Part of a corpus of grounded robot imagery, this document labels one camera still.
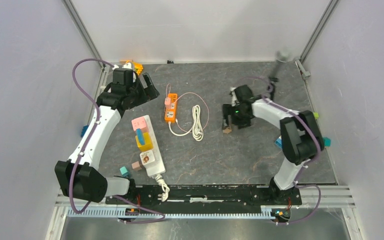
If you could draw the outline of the yellow cube socket adapter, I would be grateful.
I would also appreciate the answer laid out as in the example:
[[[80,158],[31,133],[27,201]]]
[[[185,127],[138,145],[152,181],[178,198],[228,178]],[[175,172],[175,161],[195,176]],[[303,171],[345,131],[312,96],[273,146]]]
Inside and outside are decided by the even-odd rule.
[[[154,148],[152,138],[148,132],[135,136],[136,144],[141,152],[146,152]]]

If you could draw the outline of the orange power strip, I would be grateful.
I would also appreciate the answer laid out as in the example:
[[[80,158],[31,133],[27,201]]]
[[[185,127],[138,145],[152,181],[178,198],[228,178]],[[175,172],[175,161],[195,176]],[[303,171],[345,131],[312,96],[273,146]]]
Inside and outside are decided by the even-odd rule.
[[[166,123],[175,123],[177,115],[177,93],[169,93],[164,100],[164,120]]]

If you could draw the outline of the small pink plug adapter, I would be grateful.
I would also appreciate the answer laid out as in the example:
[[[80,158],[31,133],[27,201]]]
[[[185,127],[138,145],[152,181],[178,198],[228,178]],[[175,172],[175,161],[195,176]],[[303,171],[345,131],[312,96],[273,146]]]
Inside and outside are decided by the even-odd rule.
[[[134,171],[140,171],[140,170],[142,170],[142,169],[144,168],[143,165],[142,165],[142,163],[141,163],[140,161],[133,162],[133,163],[131,164],[131,167],[132,167],[132,169],[133,169]]]

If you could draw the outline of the wooden letter cube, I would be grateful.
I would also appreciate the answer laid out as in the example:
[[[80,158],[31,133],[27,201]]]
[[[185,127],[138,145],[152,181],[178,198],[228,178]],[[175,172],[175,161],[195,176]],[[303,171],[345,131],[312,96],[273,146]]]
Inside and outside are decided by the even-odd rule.
[[[231,126],[223,126],[223,127],[222,127],[222,132],[223,132],[224,134],[229,134],[229,133],[232,132],[232,127],[231,127]]]

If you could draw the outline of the pink cube socket adapter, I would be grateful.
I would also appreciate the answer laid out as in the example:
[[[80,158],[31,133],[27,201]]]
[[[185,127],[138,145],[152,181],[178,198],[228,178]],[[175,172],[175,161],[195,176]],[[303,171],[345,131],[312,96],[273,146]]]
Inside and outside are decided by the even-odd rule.
[[[131,121],[133,131],[141,130],[142,133],[149,131],[148,123],[145,116],[137,117]]]

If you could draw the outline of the white multicolour power strip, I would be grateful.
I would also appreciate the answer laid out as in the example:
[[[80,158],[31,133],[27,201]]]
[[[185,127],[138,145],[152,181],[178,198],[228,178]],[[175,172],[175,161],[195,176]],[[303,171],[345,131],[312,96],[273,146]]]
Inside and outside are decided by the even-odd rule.
[[[146,170],[148,177],[153,178],[155,180],[162,180],[163,179],[162,174],[166,172],[166,168],[165,168],[163,158],[162,158],[159,146],[158,146],[158,142],[156,139],[154,128],[152,126],[151,119],[150,119],[149,115],[144,115],[144,116],[145,116],[147,124],[148,124],[148,133],[149,133],[149,135],[152,139],[152,143],[153,143],[153,149],[152,150],[153,150],[153,153],[155,156],[155,164],[151,167],[144,167],[143,165],[142,166],[143,166],[143,169]]]

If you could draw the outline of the blue rounded adapter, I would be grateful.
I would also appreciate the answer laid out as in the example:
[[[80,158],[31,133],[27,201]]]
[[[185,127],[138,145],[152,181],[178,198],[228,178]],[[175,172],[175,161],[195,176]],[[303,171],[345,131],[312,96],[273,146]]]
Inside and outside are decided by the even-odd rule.
[[[142,132],[142,130],[140,128],[137,128],[135,132],[136,132],[137,144],[139,146],[145,145],[146,141],[145,141],[144,133]]]

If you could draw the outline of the white cube adapter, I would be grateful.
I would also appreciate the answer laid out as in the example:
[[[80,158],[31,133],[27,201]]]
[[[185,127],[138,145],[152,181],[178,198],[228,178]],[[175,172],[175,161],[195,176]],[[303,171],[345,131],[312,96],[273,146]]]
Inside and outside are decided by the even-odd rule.
[[[147,150],[147,151],[141,152],[140,161],[141,161],[141,164],[146,168],[153,166],[156,162],[154,151]]]

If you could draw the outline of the grey microphone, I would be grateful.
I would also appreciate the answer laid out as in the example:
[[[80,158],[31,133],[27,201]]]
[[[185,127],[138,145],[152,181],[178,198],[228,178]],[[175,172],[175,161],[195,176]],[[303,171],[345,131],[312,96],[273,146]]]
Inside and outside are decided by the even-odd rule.
[[[279,64],[287,63],[290,59],[291,53],[287,49],[281,49],[275,53],[275,61]]]

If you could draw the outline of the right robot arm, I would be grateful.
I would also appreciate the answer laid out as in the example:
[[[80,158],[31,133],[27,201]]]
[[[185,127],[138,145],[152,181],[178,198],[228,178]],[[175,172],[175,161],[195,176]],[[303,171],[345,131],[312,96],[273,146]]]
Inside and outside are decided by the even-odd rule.
[[[296,186],[306,163],[319,157],[324,139],[312,111],[296,111],[283,107],[267,97],[254,95],[248,85],[230,89],[231,102],[222,105],[222,130],[235,126],[250,127],[252,119],[262,119],[280,130],[284,155],[282,165],[270,181],[269,199],[282,204],[289,198],[289,189]]]

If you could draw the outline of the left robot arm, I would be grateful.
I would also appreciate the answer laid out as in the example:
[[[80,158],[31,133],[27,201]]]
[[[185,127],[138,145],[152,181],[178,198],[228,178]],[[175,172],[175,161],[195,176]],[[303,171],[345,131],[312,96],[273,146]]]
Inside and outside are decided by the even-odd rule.
[[[117,195],[125,204],[133,203],[137,190],[127,177],[104,177],[99,165],[107,142],[125,111],[160,95],[150,75],[137,75],[127,68],[116,68],[110,82],[97,97],[95,110],[78,147],[66,161],[58,161],[54,171],[62,194],[74,200],[99,203]]]

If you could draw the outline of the pink charger with cable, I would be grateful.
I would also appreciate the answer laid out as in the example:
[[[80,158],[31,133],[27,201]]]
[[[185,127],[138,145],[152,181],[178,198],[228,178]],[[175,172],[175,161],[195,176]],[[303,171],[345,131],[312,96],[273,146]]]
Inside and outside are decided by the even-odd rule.
[[[171,91],[171,84],[168,83],[165,87],[165,98],[168,96],[170,93],[174,93]],[[181,127],[180,121],[179,121],[179,116],[181,115],[181,106],[182,106],[182,98],[187,97],[187,96],[195,96],[198,97],[203,105],[206,108],[206,122],[202,122],[202,108],[200,104],[195,104],[192,106],[192,123],[188,128]],[[177,111],[176,111],[176,120],[175,123],[167,123],[168,128],[170,132],[175,135],[176,137],[184,137],[187,135],[192,134],[193,138],[197,141],[201,141],[201,139],[204,137],[204,130],[206,129],[208,123],[209,123],[209,118],[210,118],[210,109],[203,99],[199,94],[195,92],[186,92],[183,94],[178,94],[178,99],[177,99]]]

